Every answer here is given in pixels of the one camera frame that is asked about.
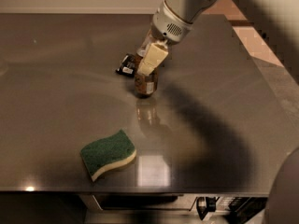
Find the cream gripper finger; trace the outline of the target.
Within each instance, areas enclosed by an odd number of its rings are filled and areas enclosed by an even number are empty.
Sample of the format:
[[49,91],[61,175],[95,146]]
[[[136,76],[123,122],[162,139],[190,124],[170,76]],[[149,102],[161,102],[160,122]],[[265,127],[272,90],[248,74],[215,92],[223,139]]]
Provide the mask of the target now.
[[137,68],[137,73],[149,76],[167,57],[168,46],[163,42],[154,42],[146,46],[145,54]]
[[147,49],[147,46],[149,46],[152,42],[155,41],[155,38],[153,37],[152,35],[152,31],[149,30],[143,43],[141,44],[141,46],[138,48],[136,54],[138,56],[144,56],[145,53],[146,53],[146,49]]

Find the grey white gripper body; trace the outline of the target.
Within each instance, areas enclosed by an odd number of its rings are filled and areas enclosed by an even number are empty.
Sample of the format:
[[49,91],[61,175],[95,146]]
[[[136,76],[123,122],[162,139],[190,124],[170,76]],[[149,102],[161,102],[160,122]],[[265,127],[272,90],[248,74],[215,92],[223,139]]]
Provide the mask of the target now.
[[179,43],[191,29],[192,24],[178,17],[165,1],[152,17],[152,35],[158,40],[166,40],[168,44]]

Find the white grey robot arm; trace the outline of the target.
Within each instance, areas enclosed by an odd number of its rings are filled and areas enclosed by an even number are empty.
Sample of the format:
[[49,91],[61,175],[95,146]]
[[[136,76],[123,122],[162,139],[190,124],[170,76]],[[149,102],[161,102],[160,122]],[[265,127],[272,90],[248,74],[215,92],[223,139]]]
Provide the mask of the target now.
[[235,26],[249,25],[299,82],[299,0],[163,0],[137,54],[159,55],[154,45],[175,45],[203,13],[223,12]]

